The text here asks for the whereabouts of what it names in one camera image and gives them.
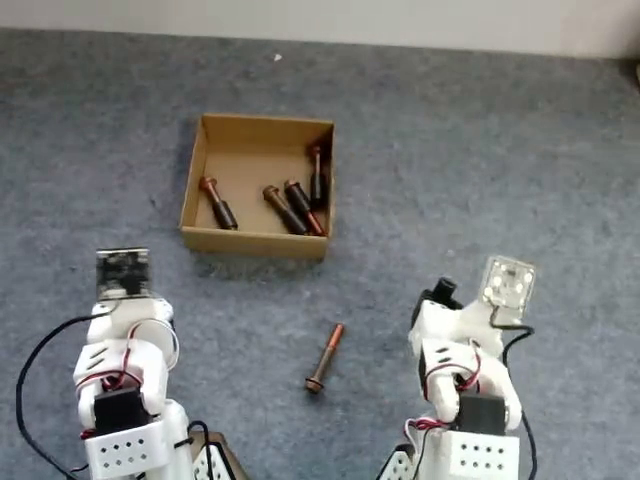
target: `perforated bracket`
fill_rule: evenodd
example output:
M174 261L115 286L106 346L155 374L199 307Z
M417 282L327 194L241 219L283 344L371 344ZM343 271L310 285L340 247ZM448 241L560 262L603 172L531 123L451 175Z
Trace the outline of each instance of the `perforated bracket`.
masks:
M85 440L93 480L134 475L165 466L173 445L166 441L164 421Z
M407 452L396 450L376 480L413 480L413 475L414 465Z
M208 446L200 450L200 454L193 462L193 477L195 480L208 480L207 450L211 452L211 470L213 479L211 480L235 480L235 476L225 461L222 446L216 443L209 443Z
M448 431L436 447L437 479L517 480L517 437Z

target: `screw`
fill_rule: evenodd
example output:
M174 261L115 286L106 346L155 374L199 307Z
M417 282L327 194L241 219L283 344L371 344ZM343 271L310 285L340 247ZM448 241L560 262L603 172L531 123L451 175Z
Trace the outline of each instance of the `screw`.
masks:
M306 235L309 233L305 223L293 210L291 210L291 208L289 208L287 202L282 199L278 192L279 190L276 187L269 185L262 190L262 195L280 216L282 223L284 223L285 227L287 227L291 233L296 235Z
M313 159L313 173L311 174L311 185L309 188L311 192L311 208L318 210L327 203L327 177L322 173L320 165L322 158L320 147L312 147L311 156Z
M216 185L218 181L215 178L211 177L202 177L200 179L200 190L203 190L209 195L209 199L212 203L220 203L222 199L220 198L220 194L216 189Z
M300 186L300 183L295 180L287 180L284 183L284 193L287 196L287 200L293 207L293 209L300 215L304 216L307 220L307 224L311 228L311 231L320 237L325 236L324 229L316 216L311 211L311 204L309 197L304 193L304 190Z
M238 222L236 222L227 202L220 198L220 194L216 189L217 183L215 178L202 177L200 179L200 190L204 191L209 197L213 215L216 217L218 225L225 230L237 230Z
M344 325L338 323L331 333L329 337L329 341L322 352L322 356L320 357L320 361L318 362L318 366L316 367L316 371L313 372L313 375L307 377L304 386L307 390L312 393L319 393L320 390L324 388L322 380L327 373L329 368L329 364L331 363L331 359L335 354L336 348L338 348L338 343L340 343L340 337L342 337L342 333L344 332Z

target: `bolt head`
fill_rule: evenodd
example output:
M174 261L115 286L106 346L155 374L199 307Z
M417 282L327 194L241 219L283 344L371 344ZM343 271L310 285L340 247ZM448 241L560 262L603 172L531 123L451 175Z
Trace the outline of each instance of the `bolt head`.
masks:
M201 177L200 178L200 188L202 190L206 190L207 188L209 188L209 185L212 185L212 186L215 187L217 183L218 182L216 181L216 179L212 178L212 177Z
M320 391L324 388L322 382L314 378L307 378L304 382L304 388L309 390L311 393L320 393Z
M273 185L264 187L264 190L262 190L262 194L264 195L265 198L267 198L269 195L277 194L278 192L279 192L278 188L274 187Z

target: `white wall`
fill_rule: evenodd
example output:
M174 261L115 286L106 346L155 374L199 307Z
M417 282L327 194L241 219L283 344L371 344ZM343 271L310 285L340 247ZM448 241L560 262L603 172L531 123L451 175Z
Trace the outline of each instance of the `white wall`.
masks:
M640 0L0 0L0 26L640 55Z

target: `wire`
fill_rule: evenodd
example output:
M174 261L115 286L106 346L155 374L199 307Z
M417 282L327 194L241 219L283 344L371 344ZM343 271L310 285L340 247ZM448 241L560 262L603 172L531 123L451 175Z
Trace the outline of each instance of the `wire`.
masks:
M413 438L413 435L411 435L409 428L414 428L416 430L428 430L429 428L442 427L444 425L445 424L443 422L431 417L408 418L404 422L403 432L404 432L404 436L411 443L411 446L413 447L413 451L417 452L418 444Z
M469 378L467 378L466 380L463 380L463 382L459 385L456 386L456 390L458 391L463 391L463 390L467 390L470 387L472 387L477 381L478 381L478 376L480 375L480 368L482 367L482 359L480 358L480 354L478 353L477 347L476 347L476 343L471 340L470 341L471 346L474 349L475 352L475 356L476 356L476 369L475 370L471 370L468 367L465 367L464 365L460 365L458 363L443 363L440 365L437 365L435 367L433 367L431 370L429 370L425 376L424 376L424 381L422 384L422 393L424 395L424 399L426 401L429 401L429 389L428 389L428 383L427 380L429 379L429 376L432 373L435 373L439 370L445 369L445 368L450 368L450 367L454 367L454 368L460 368L462 370L465 370L466 372L468 372L470 374Z
M193 427L200 427L204 433L204 448L206 449L205 453L207 455L207 473L208 473L207 478L210 478L210 479L214 478L213 462L211 460L211 450L209 450L209 427L202 420L194 420L187 427L187 434L189 434L191 430L193 430Z
M162 320L158 320L157 318L144 318L142 320L138 320L129 329L129 333L127 333L127 340L133 339L136 330L138 330L138 328L148 322L157 323L171 334L173 340L173 357L171 358L170 362L167 362L167 370L171 371L177 365L178 359L180 358L180 341L178 340L178 335L169 324L163 322Z
M420 465L422 464L422 460L424 460L424 452L427 446L427 435L429 435L429 432L434 428L441 428L441 427L430 427L430 428L427 428L424 432L424 436L422 437L422 449L420 450L420 457L418 457L418 461L416 462L416 469L413 472L412 480L416 480L418 478L418 473L420 473Z
M87 383L87 382L89 382L91 380L95 380L97 378L106 378L106 377L110 377L112 375L124 375L124 376L127 376L127 377L131 378L131 380L136 382L138 385L142 385L142 379L138 378L137 376L133 375L132 373L125 372L125 371L122 371L122 370L105 370L104 372L92 373L91 375L89 375L87 377L84 377L82 380L80 380L77 383L76 390L78 390L85 383ZM114 386L111 385L111 384L108 384L107 387L108 387L108 389L113 389Z
M76 468L72 468L71 470L69 470L70 472L82 472L83 470L86 470L87 468L89 468L89 464L86 463L84 464L82 467L76 467Z
M509 372L509 376L511 376L511 369L509 368L509 351L513 346L521 342L522 340L529 338L534 333L536 333L535 328L530 325L496 325L495 320L498 316L498 307L494 305L493 310L491 312L491 316L489 317L489 323L493 328L497 328L498 330L504 331L521 331L520 335L512 338L502 350L502 363L507 368ZM524 429L527 433L527 439L529 440L529 449L531 451L531 470L529 472L529 480L534 480L536 475L538 474L538 448L536 447L536 440L533 435L533 430L531 429L531 424L529 423L529 419L527 418L527 414L524 409L522 409L522 423L524 425Z
M106 315L110 315L113 311L120 306L120 302L118 302L115 307L106 312L97 313L95 315L88 315L82 317L72 318L71 320L67 320L66 322L58 325L51 332L49 332L41 341L36 345L33 351L29 354L27 361L22 366L20 370L20 375L18 375L18 381L16 382L16 421L18 422L18 429L20 430L20 434L22 438L27 442L27 444L49 465L54 467L58 472L62 473L66 479L70 480L79 480L79 478L74 475L72 472L68 471L59 460L57 460L53 455L47 453L47 451L42 447L29 433L27 426L24 421L24 409L23 409L23 399L22 399L22 390L24 387L24 382L27 378L27 373L29 369L33 365L33 362L40 354L42 349L55 338L60 332L66 330L67 328L76 325L78 323L88 322L95 318L104 317Z

